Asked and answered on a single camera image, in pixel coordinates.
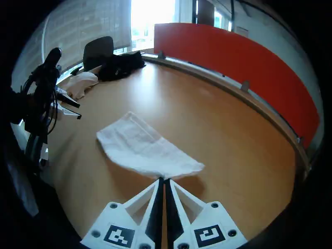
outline wooden table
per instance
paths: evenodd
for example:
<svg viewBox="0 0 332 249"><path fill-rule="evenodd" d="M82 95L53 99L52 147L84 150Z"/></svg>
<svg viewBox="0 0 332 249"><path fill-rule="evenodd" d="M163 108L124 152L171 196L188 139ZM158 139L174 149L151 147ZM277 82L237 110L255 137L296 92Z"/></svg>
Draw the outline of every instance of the wooden table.
<svg viewBox="0 0 332 249"><path fill-rule="evenodd" d="M248 240L290 201L292 146L259 113L207 82L147 63L126 79L99 83L79 103L82 119L63 119L50 134L49 161L60 202L81 237L108 202L124 203L153 182L112 163L96 139L128 111L205 164L197 176L176 182L205 202L220 201ZM165 225L164 215L163 247Z"/></svg>

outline window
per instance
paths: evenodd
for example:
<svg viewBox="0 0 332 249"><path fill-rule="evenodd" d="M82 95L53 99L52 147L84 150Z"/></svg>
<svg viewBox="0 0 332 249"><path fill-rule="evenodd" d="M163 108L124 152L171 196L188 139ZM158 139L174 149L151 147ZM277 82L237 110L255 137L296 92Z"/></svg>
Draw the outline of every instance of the window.
<svg viewBox="0 0 332 249"><path fill-rule="evenodd" d="M214 26L216 28L220 28L220 29L225 29L228 31L232 30L232 22L229 21L227 18L225 18L224 16L222 16L217 9L215 8L215 23Z"/></svg>
<svg viewBox="0 0 332 249"><path fill-rule="evenodd" d="M132 0L132 51L154 47L154 25L176 20L176 0Z"/></svg>

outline white towel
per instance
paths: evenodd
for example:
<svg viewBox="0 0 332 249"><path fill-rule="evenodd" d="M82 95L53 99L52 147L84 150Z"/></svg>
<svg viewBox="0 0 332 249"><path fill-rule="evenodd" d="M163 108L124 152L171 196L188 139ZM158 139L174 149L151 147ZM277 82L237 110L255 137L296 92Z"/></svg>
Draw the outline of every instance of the white towel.
<svg viewBox="0 0 332 249"><path fill-rule="evenodd" d="M90 72L82 72L70 78L61 88L66 90L72 98L78 100L85 96L84 91L98 83L98 77Z"/></svg>
<svg viewBox="0 0 332 249"><path fill-rule="evenodd" d="M145 176L179 178L204 168L132 112L97 132L97 138L113 162Z"/></svg>

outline office chair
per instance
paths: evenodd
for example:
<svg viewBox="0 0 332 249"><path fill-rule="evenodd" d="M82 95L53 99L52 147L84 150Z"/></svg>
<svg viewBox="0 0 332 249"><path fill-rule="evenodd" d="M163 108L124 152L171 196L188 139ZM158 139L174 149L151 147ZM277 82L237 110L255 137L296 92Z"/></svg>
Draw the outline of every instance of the office chair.
<svg viewBox="0 0 332 249"><path fill-rule="evenodd" d="M84 71L103 65L113 55L114 44L110 36L93 40L86 44L83 53Z"/></svg>

